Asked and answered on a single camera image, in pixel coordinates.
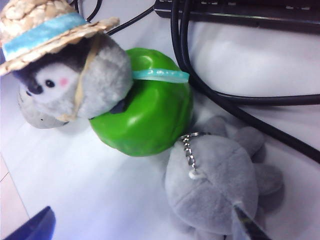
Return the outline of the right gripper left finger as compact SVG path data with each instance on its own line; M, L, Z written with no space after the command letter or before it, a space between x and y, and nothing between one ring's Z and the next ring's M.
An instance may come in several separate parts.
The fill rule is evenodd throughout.
M54 231L55 213L50 206L46 206L4 239L52 240Z

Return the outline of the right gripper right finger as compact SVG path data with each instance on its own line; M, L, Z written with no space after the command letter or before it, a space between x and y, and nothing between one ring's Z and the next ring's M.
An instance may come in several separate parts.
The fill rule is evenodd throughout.
M233 239L270 240L271 238L238 205L234 205Z

